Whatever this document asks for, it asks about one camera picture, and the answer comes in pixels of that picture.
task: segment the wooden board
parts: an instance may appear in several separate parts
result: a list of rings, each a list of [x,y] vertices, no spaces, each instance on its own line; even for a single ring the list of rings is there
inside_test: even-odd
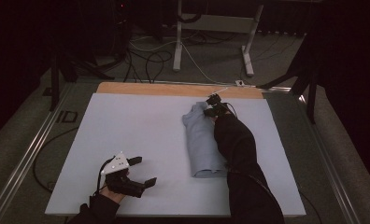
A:
[[[263,99],[261,91],[254,87],[103,82],[97,89],[97,93],[205,97],[216,91],[221,98]]]

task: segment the white cable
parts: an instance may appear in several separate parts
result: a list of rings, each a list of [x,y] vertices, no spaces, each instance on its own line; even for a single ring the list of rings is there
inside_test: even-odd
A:
[[[218,81],[215,81],[215,80],[213,80],[213,79],[209,78],[209,77],[208,77],[208,76],[207,76],[207,75],[202,71],[202,69],[199,67],[199,65],[197,65],[197,63],[194,61],[194,59],[193,59],[192,55],[188,52],[188,49],[185,47],[185,45],[184,45],[184,44],[182,44],[182,43],[181,43],[181,45],[182,45],[182,47],[185,49],[185,51],[188,53],[188,55],[189,55],[189,57],[191,58],[191,60],[192,60],[192,62],[194,63],[194,65],[196,65],[196,67],[199,69],[200,73],[202,73],[202,74],[203,74],[203,76],[205,76],[205,78],[206,78],[206,79],[208,79],[208,80],[209,80],[209,81],[211,81],[211,82],[217,83],[217,84],[231,85],[231,86],[233,86],[233,85],[234,85],[234,84],[232,84],[232,83],[218,82]]]
[[[168,43],[165,43],[163,45],[161,45],[160,47],[157,47],[155,49],[141,49],[139,47],[137,47],[136,45],[134,45],[132,42],[130,42],[130,44],[135,48],[135,49],[138,49],[138,50],[141,50],[141,51],[146,51],[146,52],[149,52],[149,51],[154,51],[156,49],[161,49],[162,47],[166,46],[166,45],[170,45],[170,44],[175,44],[177,43],[177,41],[171,41],[171,42],[168,42]]]
[[[194,33],[193,35],[190,35],[190,36],[188,36],[188,37],[184,37],[184,38],[181,38],[181,39],[183,39],[183,40],[185,40],[185,39],[190,39],[190,38],[192,38],[192,37],[194,37],[194,36],[196,36],[197,34],[199,34],[199,31],[197,31],[196,33]],[[171,41],[171,42],[168,42],[168,43],[165,43],[165,44],[163,44],[163,45],[161,45],[160,47],[158,47],[158,48],[155,48],[155,49],[140,49],[139,47],[137,47],[136,45],[134,45],[132,42],[136,42],[136,41],[138,41],[138,40],[142,40],[142,39],[147,39],[147,38],[152,38],[153,36],[143,36],[143,37],[139,37],[138,39],[135,39],[135,40],[130,40],[130,44],[135,48],[135,49],[138,49],[138,50],[142,50],[142,51],[154,51],[154,50],[156,50],[156,49],[160,49],[160,48],[162,48],[162,47],[164,47],[164,46],[166,46],[166,45],[169,45],[169,44],[172,44],[172,43],[177,43],[177,41]]]

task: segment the hand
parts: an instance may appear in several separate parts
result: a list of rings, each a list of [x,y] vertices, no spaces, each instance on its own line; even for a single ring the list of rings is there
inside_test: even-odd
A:
[[[107,185],[104,185],[104,187],[100,190],[100,194],[106,196],[110,200],[114,201],[115,203],[120,203],[121,200],[126,196],[124,194],[115,193],[113,191],[110,191],[107,187]]]

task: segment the gray towel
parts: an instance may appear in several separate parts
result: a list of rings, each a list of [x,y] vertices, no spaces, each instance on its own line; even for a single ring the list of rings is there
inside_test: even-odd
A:
[[[191,161],[193,177],[225,177],[227,171],[225,159],[218,151],[214,139],[214,124],[203,111],[207,109],[206,102],[197,102],[191,112],[182,116],[186,127],[187,148]]]

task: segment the white stand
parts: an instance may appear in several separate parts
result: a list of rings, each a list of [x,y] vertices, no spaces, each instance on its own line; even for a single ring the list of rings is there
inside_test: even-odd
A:
[[[182,16],[182,0],[178,0],[178,15]],[[181,70],[181,55],[182,55],[182,42],[181,42],[182,22],[177,22],[177,44],[176,52],[174,53],[173,70],[178,72]]]
[[[243,53],[243,60],[244,65],[246,66],[246,75],[248,77],[254,76],[254,70],[252,68],[251,59],[249,56],[249,50],[251,48],[252,40],[255,36],[258,22],[261,17],[263,10],[263,6],[258,6],[257,12],[255,14],[255,17],[251,21],[250,31],[249,31],[249,41],[247,42],[246,46],[242,46],[241,51]],[[182,0],[178,0],[178,15],[182,17]],[[219,25],[212,24],[212,20],[220,20],[217,21]],[[239,32],[244,33],[242,31],[238,31],[235,29],[236,27],[244,27],[245,21],[249,22],[248,19],[244,18],[227,18],[226,22],[221,21],[222,17],[220,16],[202,16],[200,21],[193,23],[193,24],[184,24],[186,29],[192,29],[193,26],[196,29],[199,30],[214,30],[214,31],[227,31],[227,32]],[[226,24],[227,29],[223,29],[221,24]],[[178,21],[177,23],[177,44],[176,44],[176,51],[174,53],[174,65],[173,70],[178,72],[181,67],[181,54],[182,54],[182,42],[181,42],[181,31],[182,31],[182,22]]]
[[[258,6],[257,13],[254,17],[254,22],[252,23],[251,30],[249,31],[249,41],[247,42],[246,46],[241,47],[241,51],[243,52],[243,59],[244,65],[246,67],[246,76],[253,77],[254,76],[254,69],[252,68],[251,57],[249,56],[249,50],[251,48],[252,40],[254,39],[255,33],[257,31],[258,22],[261,18],[263,6]]]

